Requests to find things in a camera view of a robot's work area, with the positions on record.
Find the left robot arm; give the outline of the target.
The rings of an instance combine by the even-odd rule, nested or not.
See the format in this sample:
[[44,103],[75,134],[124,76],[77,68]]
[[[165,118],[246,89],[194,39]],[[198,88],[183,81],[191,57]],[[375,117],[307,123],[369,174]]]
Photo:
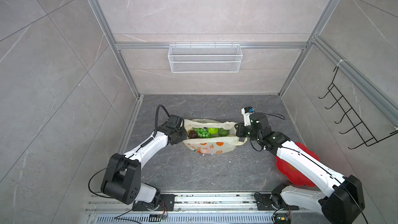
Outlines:
[[138,202],[149,210],[156,210],[161,205],[160,190],[142,183],[142,168],[167,145],[176,145],[186,139],[184,119],[170,115],[138,146],[124,154],[111,156],[100,192],[127,205]]

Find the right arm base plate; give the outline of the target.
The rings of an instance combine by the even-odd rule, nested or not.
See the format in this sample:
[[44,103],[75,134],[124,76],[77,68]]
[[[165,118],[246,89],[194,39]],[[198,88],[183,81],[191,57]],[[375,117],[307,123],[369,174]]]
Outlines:
[[285,211],[298,211],[300,208],[295,205],[288,205],[279,194],[254,193],[254,198],[259,211],[271,211],[282,209]]

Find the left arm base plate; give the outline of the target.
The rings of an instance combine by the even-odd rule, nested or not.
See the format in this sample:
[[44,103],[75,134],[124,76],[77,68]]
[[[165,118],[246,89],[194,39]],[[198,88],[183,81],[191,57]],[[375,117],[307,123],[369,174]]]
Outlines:
[[173,194],[160,194],[155,196],[154,200],[150,203],[136,202],[133,205],[133,211],[172,211],[175,205],[176,195]]

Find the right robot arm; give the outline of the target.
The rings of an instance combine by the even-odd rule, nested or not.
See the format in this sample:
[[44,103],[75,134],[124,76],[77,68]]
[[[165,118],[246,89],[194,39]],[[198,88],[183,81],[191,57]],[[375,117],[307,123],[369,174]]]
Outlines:
[[307,177],[318,191],[281,184],[269,197],[276,211],[291,206],[322,214],[332,224],[352,224],[364,214],[365,201],[361,181],[353,175],[344,176],[322,164],[281,132],[273,131],[265,113],[252,107],[241,110],[242,123],[235,125],[236,136],[256,142],[260,151],[266,150]]

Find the cream plastic bag fruit print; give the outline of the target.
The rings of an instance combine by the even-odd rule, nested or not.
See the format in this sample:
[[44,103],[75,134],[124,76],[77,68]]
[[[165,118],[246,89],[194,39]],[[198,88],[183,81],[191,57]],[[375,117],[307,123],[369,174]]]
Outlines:
[[220,137],[218,134],[210,135],[209,139],[189,139],[183,141],[184,145],[192,151],[201,154],[222,154],[235,150],[237,146],[244,145],[247,141],[239,141],[235,135],[235,122],[218,122],[210,119],[185,120],[184,127],[187,133],[195,128],[224,128],[230,130],[228,136]]

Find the red flower-shaped plastic plate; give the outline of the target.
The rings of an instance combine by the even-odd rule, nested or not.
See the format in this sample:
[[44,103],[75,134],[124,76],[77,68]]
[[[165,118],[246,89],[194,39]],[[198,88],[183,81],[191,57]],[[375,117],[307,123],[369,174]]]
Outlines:
[[[301,150],[309,154],[311,157],[315,158],[317,161],[319,157],[312,151],[310,151],[305,145],[295,142],[296,146],[298,146]],[[315,187],[316,185],[305,175],[303,175],[300,171],[298,171],[294,166],[286,162],[285,160],[276,157],[276,166],[282,174],[287,176],[291,183],[296,186],[309,186]]]

